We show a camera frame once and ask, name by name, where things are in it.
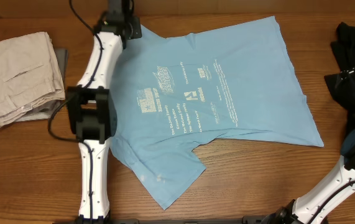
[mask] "folded beige fabric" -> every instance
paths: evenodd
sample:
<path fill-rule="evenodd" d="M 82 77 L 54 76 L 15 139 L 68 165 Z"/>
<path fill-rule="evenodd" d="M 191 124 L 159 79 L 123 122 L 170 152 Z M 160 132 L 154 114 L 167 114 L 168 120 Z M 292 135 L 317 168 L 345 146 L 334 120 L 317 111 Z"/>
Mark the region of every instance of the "folded beige fabric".
<path fill-rule="evenodd" d="M 63 99 L 60 69 L 46 32 L 0 42 L 0 127 Z"/>

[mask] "blue t-shirt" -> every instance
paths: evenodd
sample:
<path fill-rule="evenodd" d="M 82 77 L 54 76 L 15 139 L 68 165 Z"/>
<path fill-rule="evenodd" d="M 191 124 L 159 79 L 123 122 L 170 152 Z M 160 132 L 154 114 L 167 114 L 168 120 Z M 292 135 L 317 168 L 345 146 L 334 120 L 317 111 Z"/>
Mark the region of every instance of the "blue t-shirt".
<path fill-rule="evenodd" d="M 111 81 L 114 156 L 166 209 L 216 138 L 323 146 L 274 17 L 184 37 L 142 28 Z"/>

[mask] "wooden table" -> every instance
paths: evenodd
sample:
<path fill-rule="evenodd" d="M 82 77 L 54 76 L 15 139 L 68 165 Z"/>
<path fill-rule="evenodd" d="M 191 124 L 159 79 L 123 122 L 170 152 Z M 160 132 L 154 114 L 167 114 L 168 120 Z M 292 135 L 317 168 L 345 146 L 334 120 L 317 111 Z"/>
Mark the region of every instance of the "wooden table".
<path fill-rule="evenodd" d="M 220 28 L 268 14 L 142 17 L 162 37 Z M 87 19 L 90 24 L 95 18 Z M 109 157 L 108 197 L 113 218 L 141 220 L 238 218 L 276 211 L 315 186 L 336 164 L 346 112 L 335 103 L 323 76 L 338 72 L 330 49 L 335 28 L 351 14 L 277 14 L 290 59 L 308 97 L 324 148 L 259 141 L 215 140 L 195 149 L 207 166 L 198 180 L 166 211 L 139 180 Z M 85 71 L 93 37 L 75 18 L 0 19 L 0 40 L 46 31 L 55 47 L 70 56 L 67 86 Z M 0 129 L 0 223 L 51 223 L 78 215 L 81 162 L 78 146 L 47 134 L 46 121 L 16 123 Z M 54 122 L 56 133 L 70 136 L 66 110 Z M 334 210 L 331 223 L 355 223 L 355 194 Z"/>

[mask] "black cloth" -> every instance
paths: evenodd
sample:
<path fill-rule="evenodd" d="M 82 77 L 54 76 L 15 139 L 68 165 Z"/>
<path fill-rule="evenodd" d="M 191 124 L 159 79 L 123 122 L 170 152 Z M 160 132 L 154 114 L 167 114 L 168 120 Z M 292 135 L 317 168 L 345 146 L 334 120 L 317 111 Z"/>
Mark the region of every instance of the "black cloth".
<path fill-rule="evenodd" d="M 342 22 L 336 33 L 331 48 L 341 72 L 325 76 L 325 82 L 332 98 L 348 111 L 348 134 L 355 128 L 355 27 Z"/>

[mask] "wire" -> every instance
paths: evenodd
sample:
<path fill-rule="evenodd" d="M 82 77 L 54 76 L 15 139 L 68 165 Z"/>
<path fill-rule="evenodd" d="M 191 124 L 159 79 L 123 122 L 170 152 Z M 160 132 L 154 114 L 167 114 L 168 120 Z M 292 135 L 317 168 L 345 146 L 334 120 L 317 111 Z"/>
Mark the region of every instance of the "wire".
<path fill-rule="evenodd" d="M 72 5 L 72 0 L 69 0 L 70 3 L 70 8 L 72 10 L 72 12 L 74 13 L 74 15 L 79 19 L 79 21 L 81 21 L 83 23 L 83 25 L 85 25 L 90 32 L 97 38 L 98 43 L 100 45 L 100 54 L 98 56 L 98 61 L 97 64 L 95 66 L 95 69 L 93 70 L 93 74 L 90 76 L 89 82 L 82 88 L 81 91 L 83 91 L 84 89 L 87 89 L 91 83 L 94 81 L 95 79 L 95 75 L 97 72 L 97 69 L 100 65 L 100 61 L 101 61 L 101 57 L 103 55 L 103 43 L 101 42 L 100 37 L 97 35 L 97 33 L 78 15 L 78 13 L 75 11 L 75 9 L 73 8 Z M 93 223 L 93 191 L 92 191 L 92 181 L 93 181 L 93 155 L 92 155 L 92 150 L 89 147 L 89 145 L 87 143 L 84 142 L 83 139 L 72 139 L 72 138 L 63 138 L 60 136 L 57 136 L 56 134 L 54 134 L 54 132 L 52 131 L 52 122 L 54 120 L 55 115 L 72 99 L 74 99 L 74 97 L 76 97 L 79 93 L 75 93 L 74 95 L 72 95 L 71 97 L 69 97 L 68 99 L 66 99 L 60 106 L 58 106 L 55 111 L 52 113 L 52 115 L 50 116 L 50 118 L 48 119 L 48 123 L 47 123 L 47 131 L 48 133 L 55 139 L 61 140 L 61 141 L 68 141 L 68 142 L 80 142 L 83 145 L 85 145 L 88 148 L 88 152 L 90 155 L 90 174 L 89 174 L 89 200 L 90 200 L 90 224 Z"/>
<path fill-rule="evenodd" d="M 308 221 L 307 224 L 311 224 L 315 218 L 321 213 L 322 209 L 324 209 L 324 207 L 329 203 L 330 200 L 332 200 L 336 195 L 338 195 L 342 190 L 353 186 L 355 184 L 355 180 L 348 182 L 347 184 L 343 185 L 341 188 L 339 188 L 338 190 L 336 190 L 335 192 L 333 192 L 333 194 L 331 196 L 329 196 L 324 203 L 318 208 L 318 210 L 315 212 L 315 214 L 312 216 L 312 218 L 310 219 L 310 221 Z"/>

